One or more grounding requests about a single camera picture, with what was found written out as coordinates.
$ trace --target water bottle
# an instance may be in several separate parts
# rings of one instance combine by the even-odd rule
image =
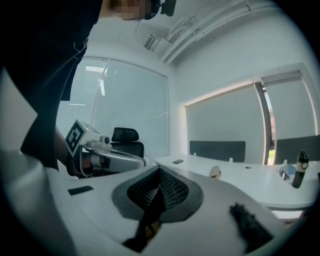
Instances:
[[[296,163],[295,175],[292,186],[296,189],[300,188],[301,183],[309,166],[309,156],[306,151],[302,150],[298,155],[298,162]]]

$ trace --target white wall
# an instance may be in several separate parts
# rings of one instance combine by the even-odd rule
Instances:
[[[183,104],[238,82],[288,71],[286,68],[306,67],[320,124],[318,62],[294,23],[280,12],[230,22],[187,48],[175,63],[178,83],[169,91],[172,152],[187,153],[186,120],[180,114]]]

